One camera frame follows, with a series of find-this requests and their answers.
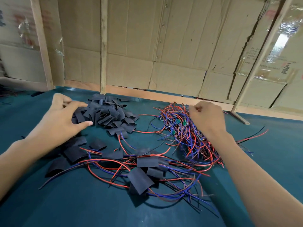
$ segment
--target person's right hand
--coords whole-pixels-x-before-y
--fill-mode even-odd
[[[196,127],[207,139],[226,132],[224,115],[220,106],[200,101],[195,106],[189,106],[189,114]]]

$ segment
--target wooden frame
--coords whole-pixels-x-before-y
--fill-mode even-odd
[[[260,55],[257,58],[256,63],[254,64],[252,71],[250,72],[248,79],[245,82],[245,85],[243,86],[241,93],[235,103],[228,104],[228,103],[220,103],[220,102],[213,102],[212,103],[219,105],[222,107],[225,111],[231,111],[233,115],[235,115],[239,120],[245,123],[245,119],[242,118],[238,113],[246,113],[246,114],[253,114],[253,115],[261,115],[261,116],[269,116],[269,117],[276,117],[276,118],[284,118],[284,119],[294,119],[294,120],[301,120],[303,121],[303,116],[298,115],[291,115],[291,114],[285,114],[282,112],[276,112],[271,109],[256,109],[251,107],[244,107],[240,106],[240,103],[244,97],[244,94],[247,91],[247,88],[252,80],[252,78],[255,75],[256,70],[258,69],[265,52],[267,48],[269,47],[270,42],[272,41],[273,34],[278,29],[278,26],[281,23],[281,20],[283,19],[286,11],[288,10],[292,0],[286,0],[284,3],[284,6],[267,38],[267,40],[264,42],[263,48],[260,52]],[[31,0],[32,8],[34,12],[34,20],[36,23],[36,29],[38,34],[38,39],[40,43],[40,50],[41,50],[41,56],[43,60],[43,66],[45,70],[45,76],[47,78],[47,87],[48,89],[51,89],[52,81],[51,81],[51,70],[50,70],[50,64],[49,64],[49,58],[47,53],[47,45],[43,30],[43,23],[42,23],[42,17],[41,17],[41,10],[39,5],[39,0]],[[85,83],[80,81],[73,81],[73,80],[65,80],[65,86],[67,87],[74,87],[74,88],[82,88],[82,89],[88,89],[93,91],[99,91],[100,93],[112,93],[112,94],[118,94],[118,95],[125,95],[125,96],[132,96],[132,97],[138,97],[143,99],[150,99],[150,100],[157,100],[157,101],[163,101],[163,102],[176,102],[176,103],[183,103],[186,105],[195,105],[200,101],[200,99],[195,98],[187,98],[187,97],[181,97],[181,96],[175,96],[170,94],[163,94],[163,93],[156,93],[151,91],[145,91],[145,90],[138,90],[133,88],[126,88],[126,87],[118,87],[118,86],[112,86],[112,85],[106,85],[106,58],[107,58],[107,8],[108,8],[108,0],[101,0],[101,71],[100,71],[100,84],[93,84],[93,83]]]

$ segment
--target person's left hand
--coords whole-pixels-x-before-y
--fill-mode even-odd
[[[78,107],[87,107],[87,104],[72,101],[71,98],[60,93],[54,94],[50,109],[25,140],[39,145],[41,156],[63,144],[81,130],[93,125],[91,121],[72,123],[72,115]]]

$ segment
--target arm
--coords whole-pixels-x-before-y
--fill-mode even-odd
[[[72,101],[56,93],[50,109],[24,140],[14,142],[0,155],[0,200],[28,167],[55,147],[69,140],[92,122],[73,124],[71,117],[78,107],[87,104]]]
[[[303,205],[248,157],[225,129],[222,109],[199,102],[191,119],[222,157],[256,226],[303,226]]]

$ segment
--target person's right arm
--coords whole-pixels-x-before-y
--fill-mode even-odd
[[[241,150],[226,131],[221,107],[201,101],[189,113],[224,161],[256,226],[303,226],[303,205]]]

